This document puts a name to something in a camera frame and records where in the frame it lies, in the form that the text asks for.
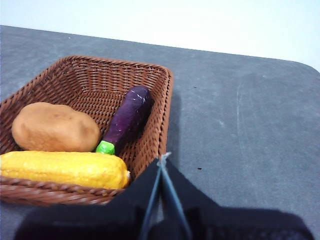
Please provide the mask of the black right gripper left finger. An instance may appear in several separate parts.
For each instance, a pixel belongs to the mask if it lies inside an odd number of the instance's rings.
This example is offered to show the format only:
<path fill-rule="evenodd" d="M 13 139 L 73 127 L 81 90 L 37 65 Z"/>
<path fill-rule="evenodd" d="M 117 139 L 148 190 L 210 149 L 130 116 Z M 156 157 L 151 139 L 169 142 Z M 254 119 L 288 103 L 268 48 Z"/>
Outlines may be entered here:
<path fill-rule="evenodd" d="M 135 240 L 140 234 L 158 171 L 155 159 L 105 205 L 53 205 L 29 213 L 16 240 Z"/>

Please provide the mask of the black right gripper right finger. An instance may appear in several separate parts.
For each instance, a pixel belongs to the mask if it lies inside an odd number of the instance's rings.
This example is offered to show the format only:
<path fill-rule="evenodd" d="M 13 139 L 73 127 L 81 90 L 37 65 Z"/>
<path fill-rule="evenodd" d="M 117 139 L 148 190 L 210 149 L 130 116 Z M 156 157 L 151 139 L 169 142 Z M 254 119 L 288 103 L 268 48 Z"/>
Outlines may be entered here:
<path fill-rule="evenodd" d="M 197 189 L 167 160 L 170 177 L 195 240 L 312 240 L 297 215 L 274 209 L 226 207 Z"/>

